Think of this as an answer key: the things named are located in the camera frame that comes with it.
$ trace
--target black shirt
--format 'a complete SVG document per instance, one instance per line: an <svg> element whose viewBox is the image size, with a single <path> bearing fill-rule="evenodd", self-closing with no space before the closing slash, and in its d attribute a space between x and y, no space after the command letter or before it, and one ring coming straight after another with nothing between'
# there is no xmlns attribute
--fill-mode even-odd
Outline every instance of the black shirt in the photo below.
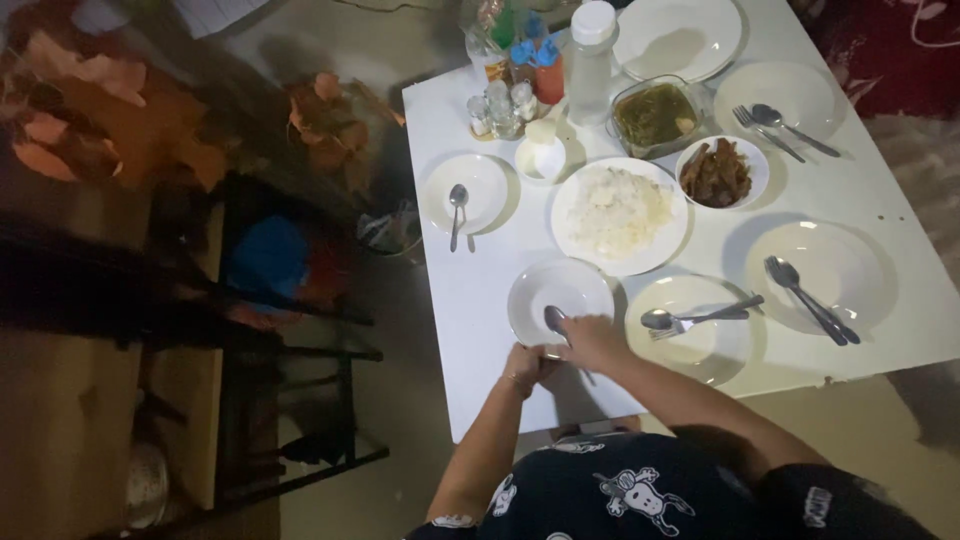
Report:
<svg viewBox="0 0 960 540"><path fill-rule="evenodd" d="M882 490L822 465L788 465L750 490L674 437L579 436L521 459L477 526L447 516L406 540L932 539Z"/></svg>

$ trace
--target plastic water bottle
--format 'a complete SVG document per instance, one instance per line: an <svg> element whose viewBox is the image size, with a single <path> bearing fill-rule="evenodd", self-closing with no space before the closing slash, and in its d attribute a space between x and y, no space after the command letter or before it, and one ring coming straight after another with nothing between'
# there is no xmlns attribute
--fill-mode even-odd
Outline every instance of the plastic water bottle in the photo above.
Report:
<svg viewBox="0 0 960 540"><path fill-rule="evenodd" d="M577 8L570 23L573 66L566 89L568 118L578 126L602 124L610 110L613 44L620 35L613 6L593 0Z"/></svg>

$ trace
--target hand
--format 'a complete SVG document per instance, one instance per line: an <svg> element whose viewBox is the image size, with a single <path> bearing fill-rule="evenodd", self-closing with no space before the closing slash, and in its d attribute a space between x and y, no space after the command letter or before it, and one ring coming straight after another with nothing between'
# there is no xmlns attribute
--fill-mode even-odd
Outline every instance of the hand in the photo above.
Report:
<svg viewBox="0 0 960 540"><path fill-rule="evenodd" d="M560 324L570 347L560 347L559 354L577 367L609 373L618 363L636 360L626 337L613 327L610 317L567 317Z"/></svg>
<svg viewBox="0 0 960 540"><path fill-rule="evenodd" d="M515 343L507 356L507 365L503 368L503 376L512 379L519 386L523 399L529 398L534 391L534 385L546 379L560 362L543 357L543 346L524 347Z"/></svg>

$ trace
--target plate of rice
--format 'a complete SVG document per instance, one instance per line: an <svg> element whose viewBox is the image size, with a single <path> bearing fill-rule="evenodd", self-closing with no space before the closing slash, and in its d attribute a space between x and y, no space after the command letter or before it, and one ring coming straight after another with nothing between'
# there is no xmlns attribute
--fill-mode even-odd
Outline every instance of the plate of rice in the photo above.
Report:
<svg viewBox="0 0 960 540"><path fill-rule="evenodd" d="M564 182L550 212L560 249L608 276L661 265L680 247L686 226L686 197L673 178L633 158L586 165Z"/></svg>

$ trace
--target metal fork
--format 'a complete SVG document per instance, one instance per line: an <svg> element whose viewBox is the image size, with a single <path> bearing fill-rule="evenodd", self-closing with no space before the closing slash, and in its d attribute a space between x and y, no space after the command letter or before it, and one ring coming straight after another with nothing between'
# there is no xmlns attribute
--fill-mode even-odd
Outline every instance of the metal fork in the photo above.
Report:
<svg viewBox="0 0 960 540"><path fill-rule="evenodd" d="M737 121L737 122L740 122L740 125L743 126L745 129L748 129L748 130L749 130L749 129L755 129L755 130L759 131L761 135L767 137L767 140L769 140L770 142L776 144L776 145L778 146L778 148L780 148L783 152L786 152L787 154L793 156L794 159L796 159L796 160L799 161L800 163L806 163L806 160L803 159L803 158L800 156L800 154L797 154L796 152L794 152L794 151L793 151L793 148L790 148L789 146L787 146L787 144L786 144L785 142L783 142L783 140L780 139L780 137L778 137L778 136L776 136L776 135L770 135L770 134L768 134L767 132L761 130L759 124L757 124L757 122L756 122L756 120L754 119L753 115L750 114L750 112L747 110L746 107L744 107L744 106L742 106L742 105L738 105L738 106L734 107L734 108L733 108L733 116L736 118L736 121Z"/></svg>
<svg viewBox="0 0 960 540"><path fill-rule="evenodd" d="M757 294L748 300L744 300L743 302L737 302L736 304L732 304L730 306L717 309L716 311L708 315L688 318L687 320L683 321L682 324L674 325L667 330L651 330L650 340L660 341L661 339L667 339L675 335L680 335L682 333L686 333L686 331L693 328L694 325L705 323L706 321L711 321L714 319L721 319L725 315L737 313L738 311L744 311L745 313L747 313L747 316L749 317L749 312L745 310L750 307L759 306L760 304L763 304L763 296Z"/></svg>

